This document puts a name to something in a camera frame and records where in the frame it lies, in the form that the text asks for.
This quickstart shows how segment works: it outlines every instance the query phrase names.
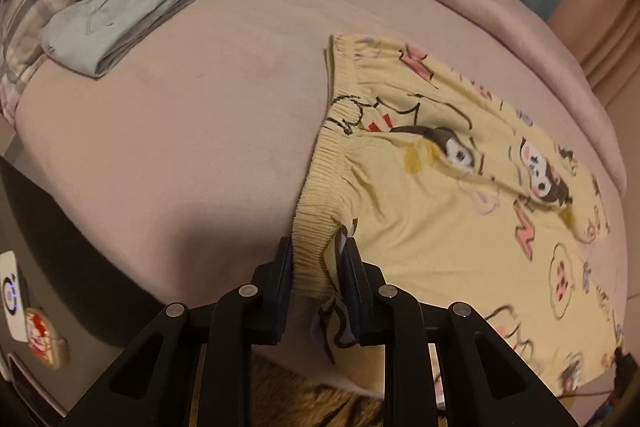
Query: brown rug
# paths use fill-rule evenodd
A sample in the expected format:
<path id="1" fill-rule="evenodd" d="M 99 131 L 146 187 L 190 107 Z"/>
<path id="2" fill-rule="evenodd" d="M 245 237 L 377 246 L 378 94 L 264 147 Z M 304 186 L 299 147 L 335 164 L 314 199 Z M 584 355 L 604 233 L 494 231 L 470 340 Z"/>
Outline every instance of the brown rug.
<path id="1" fill-rule="evenodd" d="M 204 361 L 204 352 L 200 360 Z M 199 394 L 196 381 L 190 427 L 196 425 Z M 319 385 L 253 355 L 253 427 L 382 427 L 383 416 L 381 400 Z M 446 418 L 438 419 L 438 427 L 446 425 Z"/>

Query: folded blue clothing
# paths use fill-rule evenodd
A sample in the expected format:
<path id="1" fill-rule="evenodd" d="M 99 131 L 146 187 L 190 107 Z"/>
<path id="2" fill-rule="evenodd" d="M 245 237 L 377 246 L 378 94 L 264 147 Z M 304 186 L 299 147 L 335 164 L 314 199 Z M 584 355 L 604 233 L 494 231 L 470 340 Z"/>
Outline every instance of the folded blue clothing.
<path id="1" fill-rule="evenodd" d="M 194 0 L 84 0 L 55 14 L 40 34 L 44 52 L 98 78 L 162 22 Z"/>

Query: bed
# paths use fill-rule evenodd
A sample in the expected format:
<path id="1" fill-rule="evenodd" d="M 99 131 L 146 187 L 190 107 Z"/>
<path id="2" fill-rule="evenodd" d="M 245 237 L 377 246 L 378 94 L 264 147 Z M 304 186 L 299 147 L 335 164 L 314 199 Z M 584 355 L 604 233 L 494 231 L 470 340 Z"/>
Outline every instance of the bed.
<path id="1" fill-rule="evenodd" d="M 66 215 L 118 269 L 190 307 L 246 282 L 288 235 L 328 106 L 331 34 L 417 42 L 522 108 L 600 180 L 611 232 L 586 255 L 619 322 L 625 170 L 575 58 L 517 0 L 198 0 L 94 82 L 44 60 L 15 126 Z M 357 391 L 297 296 L 273 360 Z"/>

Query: metal screw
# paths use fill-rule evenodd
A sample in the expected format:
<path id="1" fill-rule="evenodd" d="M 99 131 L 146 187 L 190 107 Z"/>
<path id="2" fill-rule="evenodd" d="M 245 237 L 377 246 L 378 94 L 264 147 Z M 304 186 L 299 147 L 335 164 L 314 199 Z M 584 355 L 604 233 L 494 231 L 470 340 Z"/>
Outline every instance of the metal screw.
<path id="1" fill-rule="evenodd" d="M 245 284 L 244 286 L 240 286 L 238 293 L 242 297 L 253 297 L 258 293 L 258 287 L 253 284 Z"/>
<path id="2" fill-rule="evenodd" d="M 385 284 L 378 288 L 378 293 L 383 297 L 395 297 L 398 295 L 398 288 L 392 284 Z"/>
<path id="3" fill-rule="evenodd" d="M 464 302 L 456 302 L 453 305 L 453 312 L 461 317 L 468 317 L 471 314 L 471 306 Z"/>
<path id="4" fill-rule="evenodd" d="M 169 304 L 164 312 L 170 317 L 179 317 L 184 313 L 184 306 L 180 302 L 174 302 Z"/>

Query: sticker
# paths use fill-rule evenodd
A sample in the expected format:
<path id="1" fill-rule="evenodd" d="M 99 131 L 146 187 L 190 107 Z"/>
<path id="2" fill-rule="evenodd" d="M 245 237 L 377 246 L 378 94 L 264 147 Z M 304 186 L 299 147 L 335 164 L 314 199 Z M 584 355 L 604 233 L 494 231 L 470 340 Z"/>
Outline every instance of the sticker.
<path id="1" fill-rule="evenodd" d="M 31 352 L 40 362 L 51 369 L 62 367 L 68 360 L 65 339 L 59 336 L 41 310 L 27 308 L 24 314 Z"/>
<path id="2" fill-rule="evenodd" d="M 23 299 L 20 293 L 18 265 L 12 251 L 0 253 L 0 291 L 4 317 L 14 341 L 27 342 Z"/>

